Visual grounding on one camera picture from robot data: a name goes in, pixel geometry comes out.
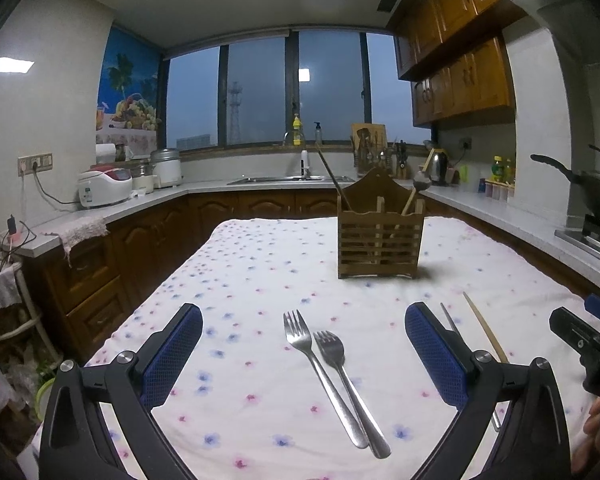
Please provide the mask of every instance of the tablecloth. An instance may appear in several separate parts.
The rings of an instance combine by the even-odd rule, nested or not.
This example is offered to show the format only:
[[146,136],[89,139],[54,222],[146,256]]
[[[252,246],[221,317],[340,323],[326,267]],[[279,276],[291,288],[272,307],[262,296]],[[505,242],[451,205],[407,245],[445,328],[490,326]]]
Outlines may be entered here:
[[[582,438],[592,401],[582,389],[584,369],[548,326],[551,311],[566,306],[600,330],[580,298],[457,219],[426,219],[414,280],[339,280],[336,244],[335,218],[224,222],[89,364],[137,350],[183,303],[194,303],[203,336],[152,413],[199,480],[405,480],[456,413],[410,345],[405,309],[424,301],[446,326],[443,302],[469,347],[493,353],[462,296],[467,291],[512,363],[549,359],[572,446]],[[346,369],[391,445],[389,458],[377,460],[348,439],[309,361],[285,339],[283,313],[293,309],[312,331],[343,340]],[[336,371],[326,370],[347,399]],[[505,408],[498,407],[500,418]],[[127,470],[144,478],[111,407],[103,410]],[[479,473],[494,438],[490,426],[466,478]]]

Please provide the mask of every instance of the ceiling vent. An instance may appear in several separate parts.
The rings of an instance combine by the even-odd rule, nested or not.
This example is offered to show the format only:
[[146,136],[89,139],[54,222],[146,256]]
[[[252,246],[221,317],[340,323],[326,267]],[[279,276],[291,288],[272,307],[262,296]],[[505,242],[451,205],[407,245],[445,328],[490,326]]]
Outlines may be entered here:
[[398,0],[380,0],[378,12],[391,12]]

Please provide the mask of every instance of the screw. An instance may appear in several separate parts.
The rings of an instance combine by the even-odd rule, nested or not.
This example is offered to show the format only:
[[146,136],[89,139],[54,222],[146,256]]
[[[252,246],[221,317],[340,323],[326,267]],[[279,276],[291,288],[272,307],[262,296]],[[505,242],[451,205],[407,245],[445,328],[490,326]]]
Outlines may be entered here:
[[541,370],[547,370],[550,366],[549,361],[547,361],[544,357],[536,358],[536,366]]
[[126,365],[133,358],[134,353],[131,350],[125,350],[124,352],[120,352],[117,355],[116,361],[119,362],[121,365]]
[[480,361],[481,363],[488,363],[489,361],[491,361],[491,359],[493,359],[491,354],[486,350],[476,350],[474,352],[474,355],[475,358],[478,359],[478,361]]
[[61,372],[68,372],[73,367],[74,367],[74,362],[71,361],[71,359],[67,359],[66,361],[62,361],[62,364],[60,365],[60,371]]

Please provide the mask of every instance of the gas stove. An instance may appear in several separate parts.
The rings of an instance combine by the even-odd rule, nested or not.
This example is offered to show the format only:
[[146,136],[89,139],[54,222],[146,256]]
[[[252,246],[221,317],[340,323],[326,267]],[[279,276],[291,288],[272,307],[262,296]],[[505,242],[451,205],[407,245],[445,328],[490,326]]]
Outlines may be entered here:
[[600,260],[600,220],[595,216],[586,215],[581,230],[556,230],[555,235]]

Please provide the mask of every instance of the towel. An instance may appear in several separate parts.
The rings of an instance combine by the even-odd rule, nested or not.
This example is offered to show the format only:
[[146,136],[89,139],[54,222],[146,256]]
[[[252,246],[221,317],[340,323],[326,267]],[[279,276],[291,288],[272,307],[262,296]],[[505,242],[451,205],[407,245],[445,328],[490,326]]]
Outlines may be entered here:
[[74,246],[89,238],[106,236],[108,233],[107,224],[103,217],[88,216],[66,222],[54,231],[45,232],[44,234],[57,235],[60,237],[62,246],[64,247],[64,254],[69,262],[69,267],[71,267],[69,253]]
[[13,266],[8,266],[0,272],[0,309],[15,303],[22,303],[22,298],[16,285]]

